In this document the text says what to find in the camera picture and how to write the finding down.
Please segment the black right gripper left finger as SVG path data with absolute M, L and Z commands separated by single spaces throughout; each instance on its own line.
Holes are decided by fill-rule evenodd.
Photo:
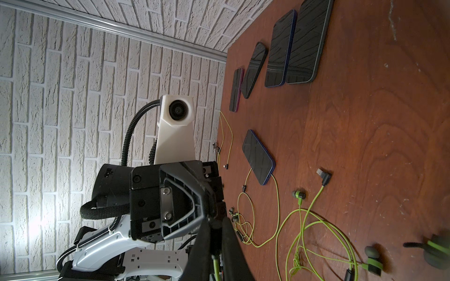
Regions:
M 211 228 L 207 219 L 202 221 L 196 242 L 189 255 L 180 281 L 208 281 L 211 264 Z

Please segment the dark phone near case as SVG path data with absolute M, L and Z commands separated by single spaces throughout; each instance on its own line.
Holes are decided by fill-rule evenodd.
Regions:
M 306 0 L 297 16 L 286 83 L 303 84 L 314 81 L 319 67 L 333 0 Z

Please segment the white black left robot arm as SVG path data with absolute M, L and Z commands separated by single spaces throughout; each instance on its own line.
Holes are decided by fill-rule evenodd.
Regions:
M 131 167 L 131 138 L 154 108 L 161 112 L 149 164 Z M 121 163 L 102 166 L 91 200 L 80 208 L 84 219 L 113 222 L 79 230 L 74 245 L 57 260 L 60 280 L 169 276 L 207 281 L 220 273 L 223 185 L 218 164 L 196 158 L 194 121 L 189 97 L 165 95 L 136 113 L 125 133 Z

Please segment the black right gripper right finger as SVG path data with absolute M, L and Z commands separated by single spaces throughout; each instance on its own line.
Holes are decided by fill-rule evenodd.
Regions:
M 222 221 L 221 254 L 225 281 L 255 281 L 228 218 Z

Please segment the black phone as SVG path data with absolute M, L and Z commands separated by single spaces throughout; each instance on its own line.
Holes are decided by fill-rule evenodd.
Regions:
M 229 105 L 229 111 L 231 112 L 238 111 L 243 75 L 244 75 L 243 68 L 238 68 L 234 71 L 232 91 L 230 96 L 230 105 Z
M 241 93 L 245 99 L 249 99 L 253 91 L 267 54 L 266 46 L 262 42 L 257 42 L 241 86 Z

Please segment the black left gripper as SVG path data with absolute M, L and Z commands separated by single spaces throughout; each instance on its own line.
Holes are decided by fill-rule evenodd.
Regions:
M 136 167 L 130 174 L 133 240 L 159 242 L 196 233 L 204 220 L 213 227 L 225 217 L 217 162 Z

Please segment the black phone far left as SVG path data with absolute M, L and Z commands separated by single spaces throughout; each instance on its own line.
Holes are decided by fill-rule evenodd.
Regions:
M 244 75 L 243 68 L 238 68 L 234 71 L 232 91 L 230 96 L 230 105 L 229 105 L 229 111 L 231 112 L 238 111 L 243 75 Z

